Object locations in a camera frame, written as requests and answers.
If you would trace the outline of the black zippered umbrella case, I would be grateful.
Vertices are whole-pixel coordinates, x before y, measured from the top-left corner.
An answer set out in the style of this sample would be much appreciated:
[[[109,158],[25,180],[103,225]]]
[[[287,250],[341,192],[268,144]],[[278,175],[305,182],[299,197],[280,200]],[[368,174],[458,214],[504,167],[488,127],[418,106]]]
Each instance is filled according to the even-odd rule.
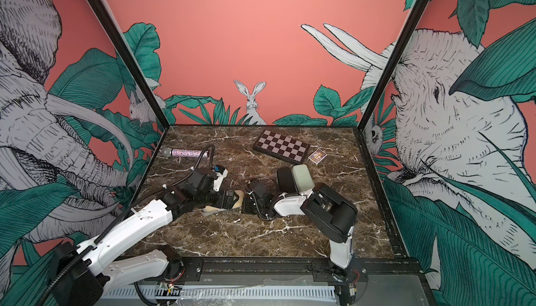
[[[276,171],[276,179],[279,191],[287,194],[296,194],[297,186],[290,167],[281,167]]]

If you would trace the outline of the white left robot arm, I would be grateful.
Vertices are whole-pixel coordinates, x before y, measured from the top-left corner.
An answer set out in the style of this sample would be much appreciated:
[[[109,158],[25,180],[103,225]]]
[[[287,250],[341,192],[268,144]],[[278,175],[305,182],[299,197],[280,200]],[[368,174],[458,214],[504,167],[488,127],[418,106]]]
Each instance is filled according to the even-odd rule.
[[[60,245],[50,264],[50,283],[38,304],[94,305],[105,293],[161,275],[180,256],[170,248],[120,261],[128,248],[181,216],[206,206],[231,209],[239,199],[221,184],[228,171],[221,165],[195,168],[188,176],[153,194],[154,199],[128,218],[81,244]]]

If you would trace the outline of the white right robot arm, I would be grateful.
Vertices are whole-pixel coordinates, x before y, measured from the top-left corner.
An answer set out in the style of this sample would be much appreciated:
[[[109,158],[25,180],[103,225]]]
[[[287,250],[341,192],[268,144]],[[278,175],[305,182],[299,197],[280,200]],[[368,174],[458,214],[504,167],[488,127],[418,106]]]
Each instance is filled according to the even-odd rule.
[[[353,259],[353,232],[357,219],[356,206],[324,183],[300,193],[272,194],[265,184],[253,179],[247,185],[247,197],[254,213],[264,221],[291,215],[306,216],[328,237],[330,261],[341,269]]]

